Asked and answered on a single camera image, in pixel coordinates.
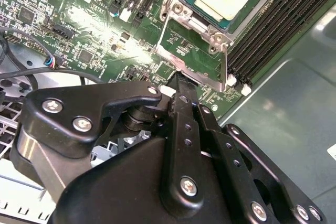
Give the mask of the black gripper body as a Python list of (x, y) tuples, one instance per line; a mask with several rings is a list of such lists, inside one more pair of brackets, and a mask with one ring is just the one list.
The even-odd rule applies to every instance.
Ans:
[(199, 168), (202, 208), (189, 218), (172, 216), (159, 194), (165, 144), (163, 138), (139, 143), (77, 177), (62, 193), (50, 223), (247, 223), (224, 199), (206, 156)]

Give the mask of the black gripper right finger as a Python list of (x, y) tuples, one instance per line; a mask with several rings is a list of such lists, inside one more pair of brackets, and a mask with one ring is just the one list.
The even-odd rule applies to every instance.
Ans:
[(232, 223), (327, 223), (321, 209), (238, 126), (194, 108)]

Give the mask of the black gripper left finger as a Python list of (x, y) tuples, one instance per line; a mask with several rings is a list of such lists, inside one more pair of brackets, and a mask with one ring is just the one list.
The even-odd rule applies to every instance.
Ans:
[(160, 199), (167, 211), (204, 204), (197, 84), (180, 73), (172, 95), (147, 81), (40, 89), (24, 101), (11, 151), (15, 168), (39, 180), (56, 205), (71, 182), (139, 143), (166, 140)]

